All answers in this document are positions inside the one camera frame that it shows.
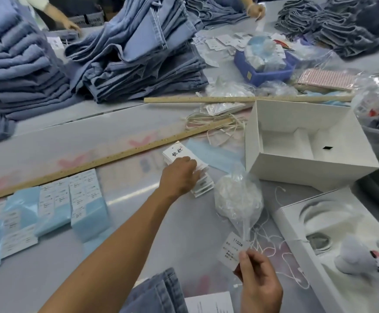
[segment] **table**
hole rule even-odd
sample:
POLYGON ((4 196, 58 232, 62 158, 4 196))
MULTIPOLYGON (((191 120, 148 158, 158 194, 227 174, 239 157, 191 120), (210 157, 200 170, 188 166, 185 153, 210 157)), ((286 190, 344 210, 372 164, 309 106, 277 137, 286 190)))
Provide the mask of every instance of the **table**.
MULTIPOLYGON (((265 30, 272 30, 272 20, 276 19, 282 4, 282 1, 275 1, 267 5, 265 30)), ((255 28, 253 20, 231 26, 234 32, 252 28, 255 28)), ((204 32, 209 35, 228 34, 229 27, 204 32)), ((361 59, 368 69, 379 68, 379 54, 361 59)), ((206 69, 205 73, 208 77, 226 75, 235 81, 240 76, 229 60, 220 62, 220 68, 206 69)), ((25 124, 28 129, 0 143, 0 186, 179 132, 183 129, 180 118, 191 114, 195 108, 195 105, 188 104, 140 105, 99 115, 99 110, 90 111, 81 120, 77 120, 75 114, 69 119, 69 116, 61 117, 60 112, 50 113, 47 118, 48 123, 52 123, 50 127, 38 122, 31 126, 25 124)), ((238 151, 244 149, 243 143, 237 141, 232 141, 228 147, 238 151)), ((157 187, 164 167, 161 151, 152 150, 97 170, 115 227, 124 223, 157 187)), ((217 181, 224 173, 211 168, 210 175, 217 181)), ((307 186, 270 181, 262 182, 262 191, 269 210, 280 207, 277 201, 287 205, 319 193, 307 186)), ((258 224, 264 223, 267 216, 264 211, 258 224)), ((269 236, 281 236, 272 219, 266 222, 264 229, 269 236)), ((239 281, 216 259, 219 248, 231 231, 234 229, 229 221, 215 212, 212 191, 198 199, 187 194, 166 215, 140 278, 173 266, 185 296, 229 290, 235 312, 238 312, 239 281)), ((272 240, 276 244, 281 242, 278 238, 272 240)), ((271 245, 263 237, 259 241, 263 248, 271 245)), ((5 259, 0 266, 0 313, 37 311, 82 258, 81 243, 71 228, 64 226, 42 237, 38 245, 5 259)), ((290 274, 280 252, 271 260, 277 271, 290 274)), ((295 259, 287 260, 296 277, 301 279, 301 284, 307 285, 296 269, 295 259)), ((281 312, 324 312, 311 288, 304 290, 293 279, 283 275, 280 275, 280 280, 284 287, 281 312)))

